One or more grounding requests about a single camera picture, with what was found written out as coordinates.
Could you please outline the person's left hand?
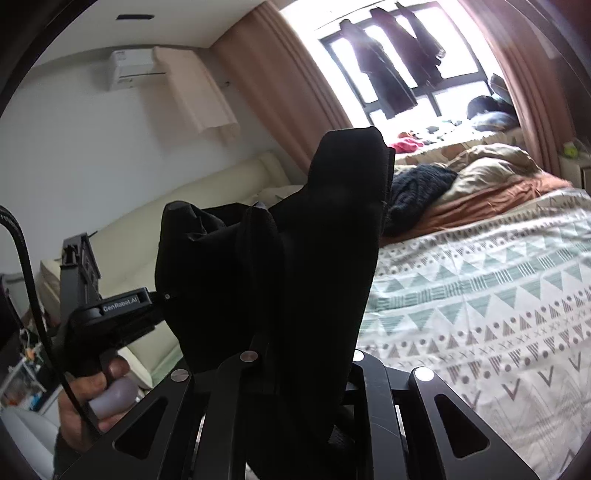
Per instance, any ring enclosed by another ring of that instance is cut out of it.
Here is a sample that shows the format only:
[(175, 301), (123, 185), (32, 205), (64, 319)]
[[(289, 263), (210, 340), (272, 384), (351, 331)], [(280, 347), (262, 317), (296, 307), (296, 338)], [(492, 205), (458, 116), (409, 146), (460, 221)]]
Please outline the person's left hand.
[[(130, 366), (120, 356), (114, 357), (105, 372), (68, 381), (74, 398), (81, 407), (88, 407), (97, 418), (97, 430), (109, 431), (134, 405), (138, 387), (129, 377)], [(84, 453), (96, 442), (85, 420), (62, 391), (58, 396), (59, 436), (76, 453)]]

